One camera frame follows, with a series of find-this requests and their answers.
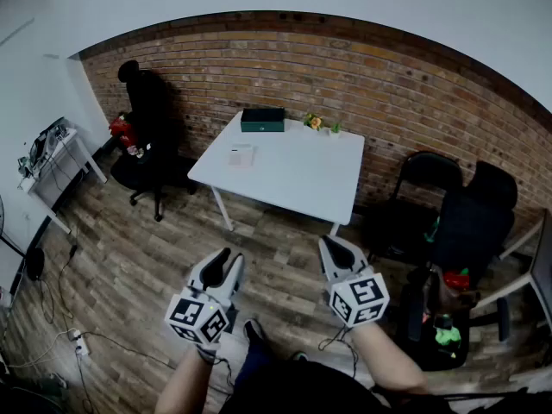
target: wooden floor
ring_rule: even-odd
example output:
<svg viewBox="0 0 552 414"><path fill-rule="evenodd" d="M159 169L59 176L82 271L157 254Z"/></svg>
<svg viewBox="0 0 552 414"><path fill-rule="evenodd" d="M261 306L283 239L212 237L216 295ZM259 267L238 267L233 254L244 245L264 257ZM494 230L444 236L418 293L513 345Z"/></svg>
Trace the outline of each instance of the wooden floor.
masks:
<svg viewBox="0 0 552 414"><path fill-rule="evenodd" d="M106 175L115 158L113 154L100 160ZM60 281L66 304L74 314L73 320L66 316L68 326L101 333L168 365L126 352L101 337L87 337L91 355L82 360L82 372L91 399L102 414L153 411L172 373L170 367L175 367L189 348L164 324L166 307L186 283L191 267L222 247L242 252L247 262L245 284L235 297L240 313L234 333L224 335L219 352L229 360L232 379L247 351L242 327L248 317L260 320L282 357L303 350L312 360L344 373L352 372L346 347L332 345L324 352L317 349L320 341L332 337L340 327L321 299L324 280L317 239L329 232L329 223L228 194L223 198L235 225L235 231L229 232L207 188L199 188L194 196L185 190L167 189L164 219L157 223L153 220L151 195L146 194L131 207L130 191L108 179L104 185L93 175L86 176L74 197L62 207L60 217L68 223L72 235L50 224L42 237L46 253L43 278L53 294L53 324L48 324L42 314L38 284L25 279L2 348L10 364L37 357L57 333L66 330L58 276L76 240L78 252ZM360 244L361 219L355 216L352 225L340 229L340 236ZM379 260L375 268L385 275L395 300L410 267ZM519 275L519 268L515 262L494 266L482 281L483 290L500 287ZM543 333L536 329L542 316L530 291L517 294L511 302L514 327L510 341L500 344L494 326L472 329L467 364L458 370L430 374L435 391L489 391L525 382L521 379L521 383L513 384L508 380L514 373L533 369L542 358L548 328L544 327ZM44 306L48 314L50 305L46 292ZM51 360L19 368L16 375L37 378L59 373L70 385L67 409L84 412L81 401L85 392L74 348L74 343L61 336L52 353L44 358ZM227 372L224 364L215 368L211 385L218 391L209 391L205 412L218 412L224 403L223 392L230 391ZM531 376L532 384L541 388L551 381L546 375ZM357 379L367 386L372 384L362 364ZM468 404L455 408L465 411Z"/></svg>

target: white wall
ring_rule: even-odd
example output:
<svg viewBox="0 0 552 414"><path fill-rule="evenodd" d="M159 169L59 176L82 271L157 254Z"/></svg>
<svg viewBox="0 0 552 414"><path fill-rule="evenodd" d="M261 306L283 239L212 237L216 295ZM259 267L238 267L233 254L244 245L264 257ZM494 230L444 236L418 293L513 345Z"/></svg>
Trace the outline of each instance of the white wall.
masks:
<svg viewBox="0 0 552 414"><path fill-rule="evenodd" d="M502 73L552 110L552 0L53 0L52 49L69 56L180 17L276 9L377 22L438 41Z"/></svg>
<svg viewBox="0 0 552 414"><path fill-rule="evenodd" d="M77 125L92 152L109 138L107 122L80 61L43 55L47 53L44 46L51 43L46 11L47 0L0 0L0 41L32 21L0 46L0 195L4 233L23 251L46 215L17 189L21 180L17 159L28 154L36 136L61 116ZM78 170L70 158L60 165L69 177ZM69 181L59 171L56 175L63 190ZM50 204L59 196L51 175L40 193ZM9 288L18 260L0 242L0 286Z"/></svg>

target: red object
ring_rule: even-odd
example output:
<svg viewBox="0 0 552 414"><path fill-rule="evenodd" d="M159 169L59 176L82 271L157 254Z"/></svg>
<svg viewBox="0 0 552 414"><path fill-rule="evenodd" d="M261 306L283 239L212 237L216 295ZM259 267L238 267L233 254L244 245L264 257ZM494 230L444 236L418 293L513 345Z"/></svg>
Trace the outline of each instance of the red object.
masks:
<svg viewBox="0 0 552 414"><path fill-rule="evenodd" d="M466 290L469 288L469 276L467 274L458 274L455 272L446 272L442 278L450 288L456 290Z"/></svg>
<svg viewBox="0 0 552 414"><path fill-rule="evenodd" d="M111 136L118 135L122 132L122 135L119 139L125 147L135 146L138 142L136 134L132 129L130 123L124 121L124 119L122 119L120 116L110 124L110 131Z"/></svg>

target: power strip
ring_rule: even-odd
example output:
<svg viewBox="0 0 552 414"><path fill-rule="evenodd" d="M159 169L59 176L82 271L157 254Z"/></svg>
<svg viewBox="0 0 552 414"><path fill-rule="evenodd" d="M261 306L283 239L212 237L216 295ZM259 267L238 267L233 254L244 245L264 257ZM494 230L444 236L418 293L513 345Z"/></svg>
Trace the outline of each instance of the power strip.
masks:
<svg viewBox="0 0 552 414"><path fill-rule="evenodd" d="M82 333L78 329L75 329L74 335L75 337L73 338L73 340L77 341L77 349L76 349L77 354L83 357L86 355L89 355L90 350L88 349L88 345L86 344L86 341L82 336Z"/></svg>

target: person's leg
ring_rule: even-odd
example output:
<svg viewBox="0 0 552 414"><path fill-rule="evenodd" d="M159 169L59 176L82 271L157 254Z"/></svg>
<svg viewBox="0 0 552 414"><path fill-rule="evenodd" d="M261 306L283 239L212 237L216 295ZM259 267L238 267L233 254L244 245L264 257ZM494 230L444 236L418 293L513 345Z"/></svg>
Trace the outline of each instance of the person's leg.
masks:
<svg viewBox="0 0 552 414"><path fill-rule="evenodd" d="M245 322L244 331L249 339L248 356L241 366L240 373L235 379L235 388L238 388L242 382L247 380L257 370L266 365L274 363L277 359L274 352L267 344L262 327L254 319Z"/></svg>

